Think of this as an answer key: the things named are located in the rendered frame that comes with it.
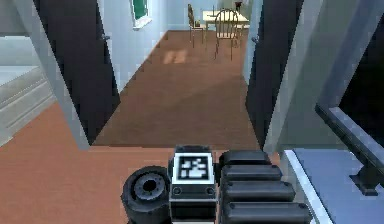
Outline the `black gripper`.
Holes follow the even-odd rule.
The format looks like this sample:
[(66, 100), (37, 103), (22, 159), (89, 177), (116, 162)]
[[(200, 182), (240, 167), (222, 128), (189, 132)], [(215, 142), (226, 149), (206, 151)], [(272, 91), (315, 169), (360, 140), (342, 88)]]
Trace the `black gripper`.
[(146, 166), (133, 172), (121, 194), (128, 224), (170, 224), (169, 188), (165, 167)]

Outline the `grey television set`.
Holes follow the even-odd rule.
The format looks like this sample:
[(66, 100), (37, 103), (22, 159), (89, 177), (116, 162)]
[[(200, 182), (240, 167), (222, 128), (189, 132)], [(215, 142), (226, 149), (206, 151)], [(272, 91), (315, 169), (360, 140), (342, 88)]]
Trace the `grey television set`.
[(376, 196), (384, 188), (384, 13), (353, 22), (315, 110), (362, 164), (349, 178)]

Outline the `dark room door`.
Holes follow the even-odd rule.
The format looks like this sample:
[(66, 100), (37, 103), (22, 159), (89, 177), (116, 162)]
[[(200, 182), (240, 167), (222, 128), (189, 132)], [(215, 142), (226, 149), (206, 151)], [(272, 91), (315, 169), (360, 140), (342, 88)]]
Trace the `dark room door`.
[(304, 0), (263, 0), (246, 109), (260, 148), (266, 142)]
[(91, 145), (120, 104), (97, 0), (33, 0)]

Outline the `wooden spindle chair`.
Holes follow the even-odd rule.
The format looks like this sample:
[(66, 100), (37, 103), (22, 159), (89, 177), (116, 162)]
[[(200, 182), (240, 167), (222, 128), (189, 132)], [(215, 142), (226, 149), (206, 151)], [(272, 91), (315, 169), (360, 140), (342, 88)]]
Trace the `wooden spindle chair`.
[(194, 18), (193, 7), (190, 3), (187, 4), (187, 12), (188, 12), (188, 26), (189, 26), (189, 38), (192, 43), (192, 47), (195, 47), (195, 31), (201, 32), (201, 42), (204, 42), (204, 30), (205, 25), (201, 24), (198, 20)]
[(237, 38), (238, 12), (232, 9), (222, 9), (215, 17), (215, 56), (219, 53), (221, 40), (230, 41), (230, 52), (233, 52), (234, 40)]

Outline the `pale blue television stand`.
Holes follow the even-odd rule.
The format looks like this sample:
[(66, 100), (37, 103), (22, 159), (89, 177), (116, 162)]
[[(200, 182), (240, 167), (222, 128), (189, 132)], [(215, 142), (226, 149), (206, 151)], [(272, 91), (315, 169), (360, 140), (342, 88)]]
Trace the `pale blue television stand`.
[(296, 200), (309, 207), (310, 224), (384, 224), (384, 173), (353, 153), (285, 150), (281, 169)]

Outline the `pale dining table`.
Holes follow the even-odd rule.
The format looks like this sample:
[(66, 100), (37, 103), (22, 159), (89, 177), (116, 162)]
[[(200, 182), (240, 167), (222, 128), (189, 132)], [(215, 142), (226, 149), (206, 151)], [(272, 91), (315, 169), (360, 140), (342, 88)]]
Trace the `pale dining table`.
[(203, 11), (201, 21), (206, 30), (212, 26), (219, 32), (231, 32), (250, 24), (244, 15), (231, 9)]

